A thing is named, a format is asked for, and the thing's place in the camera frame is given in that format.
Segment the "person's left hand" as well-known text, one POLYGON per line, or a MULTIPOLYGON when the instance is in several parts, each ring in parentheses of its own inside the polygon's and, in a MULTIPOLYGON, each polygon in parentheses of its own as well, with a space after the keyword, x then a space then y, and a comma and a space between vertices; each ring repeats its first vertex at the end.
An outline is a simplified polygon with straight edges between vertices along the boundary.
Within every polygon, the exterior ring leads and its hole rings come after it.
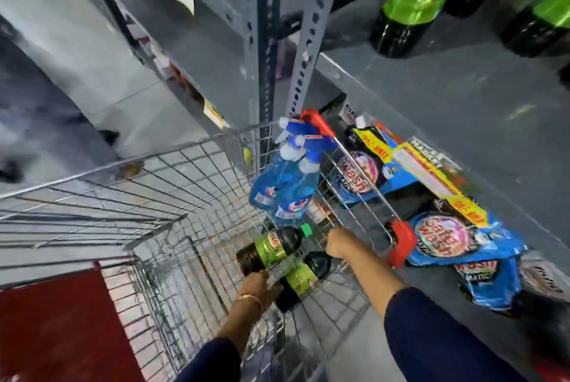
MULTIPOLYGON (((273 284, 273 283, 269 283, 269 275, 268 275, 266 270, 252 272, 248 276, 246 276, 246 278, 244 279, 242 286, 238 292, 238 296, 241 294, 253 294, 253 295, 256 295, 263 302, 263 277, 268 278, 268 284, 269 285, 273 284)), ((271 305, 272 304, 263 304, 264 309, 265 309, 264 312, 267 309, 269 309, 269 307, 271 305)))

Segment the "person's right hand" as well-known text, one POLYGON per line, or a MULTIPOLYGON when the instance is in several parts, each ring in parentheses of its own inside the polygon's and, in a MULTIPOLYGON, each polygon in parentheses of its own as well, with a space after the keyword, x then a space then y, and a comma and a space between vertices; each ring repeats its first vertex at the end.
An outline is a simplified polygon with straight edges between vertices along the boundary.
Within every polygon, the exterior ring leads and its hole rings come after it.
POLYGON ((352 263, 370 252, 369 246, 350 229, 333 227, 326 236, 325 252, 334 258, 352 263))

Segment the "person's right forearm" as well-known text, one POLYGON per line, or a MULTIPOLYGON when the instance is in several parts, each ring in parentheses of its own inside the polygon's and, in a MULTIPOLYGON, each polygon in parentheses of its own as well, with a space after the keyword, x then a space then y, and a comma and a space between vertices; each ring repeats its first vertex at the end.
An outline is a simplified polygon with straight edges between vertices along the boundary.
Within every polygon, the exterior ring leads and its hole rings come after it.
POLYGON ((371 249, 349 264, 383 317, 390 353, 407 382, 527 382, 371 249))

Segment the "person's left forearm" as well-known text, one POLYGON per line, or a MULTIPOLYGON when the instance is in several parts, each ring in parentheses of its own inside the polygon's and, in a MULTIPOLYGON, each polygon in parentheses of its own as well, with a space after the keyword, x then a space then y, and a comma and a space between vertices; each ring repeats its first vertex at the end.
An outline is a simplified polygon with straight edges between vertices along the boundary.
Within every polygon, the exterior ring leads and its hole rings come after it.
POLYGON ((206 342, 174 382, 240 382, 242 355, 263 313, 235 302, 217 335, 206 342))

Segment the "gold bangle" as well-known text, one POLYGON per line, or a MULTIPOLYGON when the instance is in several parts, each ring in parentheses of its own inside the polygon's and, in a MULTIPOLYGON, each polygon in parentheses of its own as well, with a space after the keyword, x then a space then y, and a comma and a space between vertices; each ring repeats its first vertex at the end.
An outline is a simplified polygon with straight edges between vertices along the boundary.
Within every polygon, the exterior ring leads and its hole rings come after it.
POLYGON ((256 295, 253 294, 241 294, 238 296, 237 302, 247 303, 248 305, 255 304, 255 306, 259 307, 261 313, 263 313, 265 310, 262 301, 256 295))

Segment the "blue spray cleaner bottle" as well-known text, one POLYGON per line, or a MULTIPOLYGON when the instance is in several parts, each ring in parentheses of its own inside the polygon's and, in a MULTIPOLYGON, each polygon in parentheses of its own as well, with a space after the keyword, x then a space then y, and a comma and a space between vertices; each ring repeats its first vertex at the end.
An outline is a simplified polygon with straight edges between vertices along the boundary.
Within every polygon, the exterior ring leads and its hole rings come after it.
POLYGON ((276 195, 271 219, 276 227, 298 227, 315 194, 320 180, 323 155, 338 147, 333 136, 305 137, 305 154, 297 163, 291 179, 276 195))
POLYGON ((275 140, 278 150, 269 166, 256 177, 248 199, 250 205, 265 211, 271 210, 275 197, 291 180, 294 167, 306 153, 304 141, 310 133, 310 125, 301 119, 283 117, 278 125, 281 128, 275 140))

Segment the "blue detergent bag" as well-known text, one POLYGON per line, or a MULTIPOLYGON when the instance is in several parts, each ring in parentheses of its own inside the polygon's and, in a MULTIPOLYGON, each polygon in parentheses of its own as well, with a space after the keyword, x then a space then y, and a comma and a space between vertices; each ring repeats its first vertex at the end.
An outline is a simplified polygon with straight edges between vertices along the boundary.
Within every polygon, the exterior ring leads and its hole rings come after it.
POLYGON ((473 199, 424 194, 387 223, 395 265, 451 266, 516 258, 529 247, 473 199))
POLYGON ((455 264, 453 268, 463 296, 496 313, 508 313, 522 290, 517 257, 455 264))
POLYGON ((336 166, 323 183, 323 195, 348 208, 360 202, 377 204, 380 194, 395 198, 421 186, 393 159, 392 150, 399 142, 380 123, 363 128, 349 126, 343 140, 347 154, 339 152, 336 156, 336 166))

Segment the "yellow shelf price strip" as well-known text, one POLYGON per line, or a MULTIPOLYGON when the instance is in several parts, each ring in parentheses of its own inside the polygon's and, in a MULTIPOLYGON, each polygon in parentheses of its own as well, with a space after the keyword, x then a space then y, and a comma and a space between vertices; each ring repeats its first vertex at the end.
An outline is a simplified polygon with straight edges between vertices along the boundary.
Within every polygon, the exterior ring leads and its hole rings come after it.
POLYGON ((396 144, 388 134, 379 131, 384 142, 373 133, 373 128, 355 129, 364 145, 378 155, 386 165, 394 167, 396 174, 381 186, 381 193, 396 191, 414 182, 420 182, 433 195, 448 202, 460 215, 475 227, 491 227, 491 215, 467 197, 460 185, 466 184, 461 175, 446 174, 447 157, 441 157, 423 141, 413 137, 396 144))

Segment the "grey metal shelf rack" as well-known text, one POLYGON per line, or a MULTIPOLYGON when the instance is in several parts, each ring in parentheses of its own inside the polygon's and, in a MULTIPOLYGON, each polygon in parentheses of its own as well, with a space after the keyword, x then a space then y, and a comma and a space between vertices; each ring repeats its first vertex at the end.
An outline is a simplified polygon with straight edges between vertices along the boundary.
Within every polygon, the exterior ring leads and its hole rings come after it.
POLYGON ((133 50, 123 9, 238 133, 232 160, 269 162, 281 0, 195 0, 195 16, 175 0, 90 0, 133 50))
POLYGON ((570 90, 558 79, 570 39, 522 58, 498 36, 526 0, 487 0, 467 19, 444 12, 406 59, 368 43, 381 0, 325 17, 313 73, 403 139, 448 155, 475 199, 570 276, 570 90))

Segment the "red cart seat panel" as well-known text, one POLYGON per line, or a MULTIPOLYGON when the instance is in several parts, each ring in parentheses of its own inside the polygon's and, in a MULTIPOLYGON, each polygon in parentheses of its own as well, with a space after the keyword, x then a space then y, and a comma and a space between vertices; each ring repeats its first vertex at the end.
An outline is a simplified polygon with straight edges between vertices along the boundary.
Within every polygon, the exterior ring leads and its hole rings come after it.
POLYGON ((0 287, 0 382, 145 382, 100 261, 0 287))

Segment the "black and white bag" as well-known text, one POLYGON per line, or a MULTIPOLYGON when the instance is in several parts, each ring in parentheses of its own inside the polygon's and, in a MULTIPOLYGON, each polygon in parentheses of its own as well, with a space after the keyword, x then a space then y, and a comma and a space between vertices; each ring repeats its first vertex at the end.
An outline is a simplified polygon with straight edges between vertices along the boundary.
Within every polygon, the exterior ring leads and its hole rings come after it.
POLYGON ((570 277, 541 257, 524 256, 519 277, 525 291, 570 305, 570 277))

